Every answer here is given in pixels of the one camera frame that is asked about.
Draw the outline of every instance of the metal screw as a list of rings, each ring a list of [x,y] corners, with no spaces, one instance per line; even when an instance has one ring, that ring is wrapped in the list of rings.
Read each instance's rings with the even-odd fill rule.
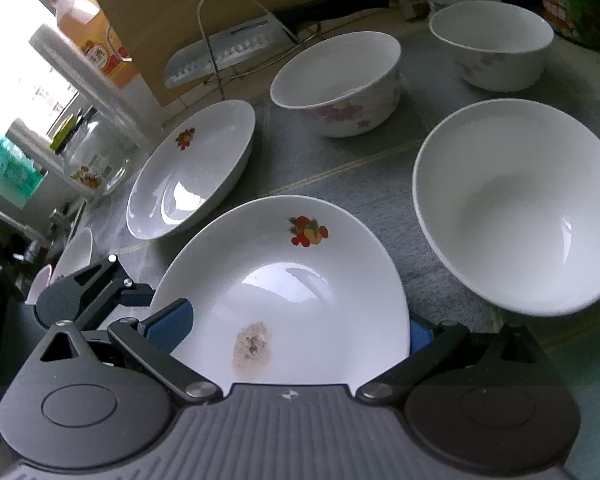
[[[360,392],[367,399],[379,400],[390,397],[394,390],[384,383],[367,383],[360,387]]]
[[[216,391],[217,387],[215,384],[208,381],[199,381],[197,383],[191,383],[184,390],[189,397],[194,399],[206,399],[211,397]]]

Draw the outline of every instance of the shallow white bowl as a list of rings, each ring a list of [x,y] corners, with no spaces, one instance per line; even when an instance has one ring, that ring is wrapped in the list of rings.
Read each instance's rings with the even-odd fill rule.
[[[97,259],[93,233],[88,227],[80,229],[64,248],[51,275],[51,283],[92,264]]]
[[[368,30],[321,41],[280,69],[271,100],[327,137],[368,132],[398,105],[400,51],[393,36]]]
[[[172,355],[225,394],[235,382],[355,391],[409,354],[394,263],[363,223],[317,198],[262,198],[211,222],[173,261],[150,309],[177,298],[196,320]]]
[[[496,92],[538,81],[544,51],[554,39],[551,25],[540,16],[500,2],[454,4],[434,14],[429,28],[445,43],[460,77]]]
[[[418,153],[413,201],[440,260],[488,301],[559,316],[600,298],[600,140],[560,110],[458,110]]]
[[[126,225],[141,240],[192,227],[234,188],[247,165],[253,107],[222,101],[192,115],[158,146],[126,205]]]

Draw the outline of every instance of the countertop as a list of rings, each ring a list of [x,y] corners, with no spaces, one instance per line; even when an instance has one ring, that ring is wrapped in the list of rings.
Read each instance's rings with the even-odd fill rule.
[[[380,20],[377,25],[371,16],[363,25],[346,27],[384,30],[402,43],[402,97],[384,124],[348,139],[302,131],[269,101],[264,77],[247,92],[257,120],[250,161],[238,185],[209,218],[182,234],[139,242],[125,223],[131,179],[89,208],[82,225],[91,227],[102,254],[118,254],[133,279],[156,287],[186,242],[240,203],[282,193],[336,203],[362,220],[387,248],[410,310],[432,322],[458,320],[474,331],[495,332],[514,319],[532,330],[572,388],[582,412],[567,469],[578,478],[600,480],[600,301],[581,313],[553,319],[518,316],[485,302],[462,286],[430,250],[411,199],[413,163],[426,135],[448,114],[480,100],[515,96],[545,102],[571,114],[600,138],[600,54],[557,38],[542,79],[526,91],[502,95],[458,79],[426,23]],[[264,92],[258,93],[261,87]],[[217,96],[207,99],[213,102]]]

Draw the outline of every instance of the white plate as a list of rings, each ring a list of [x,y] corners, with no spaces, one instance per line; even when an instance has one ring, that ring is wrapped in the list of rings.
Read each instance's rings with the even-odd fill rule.
[[[177,298],[195,322],[172,355],[225,394],[235,382],[355,392],[409,354],[394,263],[362,222],[317,198],[262,198],[211,222],[171,264],[150,310]]]
[[[153,240],[203,219],[235,186],[255,127],[245,101],[213,104],[175,128],[138,175],[126,205],[133,236]]]
[[[91,229],[88,227],[81,229],[64,248],[64,252],[60,256],[54,273],[51,276],[51,283],[55,283],[60,278],[64,278],[88,266],[96,258],[97,254]]]
[[[491,303],[562,316],[600,298],[600,140],[564,112],[458,110],[418,153],[413,201],[440,260]]]
[[[29,293],[27,294],[27,301],[25,303],[34,305],[40,296],[40,293],[45,290],[49,283],[51,282],[51,273],[53,272],[53,267],[51,265],[45,265],[38,271],[36,277],[31,282],[31,287],[29,288]]]

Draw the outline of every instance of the kitchen knife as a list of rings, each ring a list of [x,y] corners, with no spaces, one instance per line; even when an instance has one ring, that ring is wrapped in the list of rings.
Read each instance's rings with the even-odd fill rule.
[[[307,23],[333,20],[365,9],[389,7],[390,0],[314,0],[274,12],[292,33]],[[249,20],[209,37],[218,70],[259,56],[272,48],[291,46],[295,41],[269,15]],[[174,88],[213,73],[214,67],[204,40],[177,51],[164,69],[165,88]]]

